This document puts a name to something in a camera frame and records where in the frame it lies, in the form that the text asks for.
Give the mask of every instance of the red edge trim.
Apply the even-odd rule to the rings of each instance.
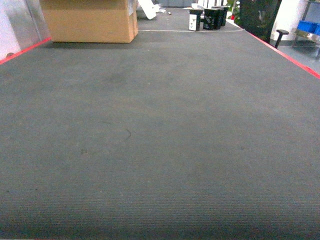
[[[256,37],[255,35],[251,34],[249,32],[249,34],[251,36],[253,36],[255,39],[259,40],[261,43],[263,43],[264,45],[266,45],[267,47],[271,48],[273,51],[277,52],[278,54],[280,54],[282,57],[288,59],[290,62],[294,63],[295,65],[297,65],[298,67],[302,68],[303,70],[305,70],[306,72],[310,73],[311,75],[315,76],[316,78],[320,79],[320,74],[317,73],[316,71],[314,71],[313,69],[311,69],[310,67],[303,65],[301,62],[298,62],[297,60],[293,59],[292,57],[288,56],[287,54],[283,53],[282,51],[279,51],[278,49],[274,48],[273,46],[271,46],[270,44],[262,41],[260,38]]]
[[[32,46],[30,46],[30,47],[28,47],[28,48],[26,48],[26,49],[24,49],[24,50],[22,50],[22,51],[19,51],[19,52],[15,53],[15,54],[13,54],[13,55],[11,55],[11,56],[8,56],[8,57],[6,57],[5,59],[0,60],[0,65],[6,63],[6,62],[8,62],[8,61],[10,61],[11,59],[14,59],[14,58],[20,56],[20,55],[22,55],[22,54],[24,54],[24,53],[26,53],[26,52],[34,49],[34,48],[36,48],[36,47],[38,47],[38,46],[46,43],[46,42],[48,42],[48,41],[50,41],[50,40],[51,40],[51,37],[48,37],[48,38],[46,38],[45,40],[36,43],[35,45],[32,45]]]

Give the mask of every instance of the blue crate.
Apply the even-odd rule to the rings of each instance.
[[[311,21],[300,21],[297,28],[308,33],[315,33],[317,23]]]
[[[318,23],[318,24],[316,25],[316,29],[315,29],[315,31],[314,31],[314,34],[320,35],[320,23]]]

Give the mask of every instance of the black bin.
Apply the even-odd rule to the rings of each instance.
[[[190,17],[189,17],[189,30],[191,31],[199,31],[200,30],[200,21],[201,21],[201,14],[204,11],[190,9]]]
[[[222,9],[223,10],[223,17],[222,17],[221,26],[225,26],[229,7],[228,6],[213,6],[212,8],[213,9]]]
[[[206,30],[220,29],[222,20],[223,20],[223,13],[224,11],[222,9],[217,9],[217,8],[204,9],[203,29],[206,29]]]

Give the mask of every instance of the label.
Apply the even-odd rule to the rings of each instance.
[[[192,31],[197,30],[197,15],[196,14],[190,14],[189,30],[192,30]]]

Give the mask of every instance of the brown cardboard box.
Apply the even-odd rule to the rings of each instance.
[[[135,0],[40,0],[54,42],[130,43],[138,34]]]

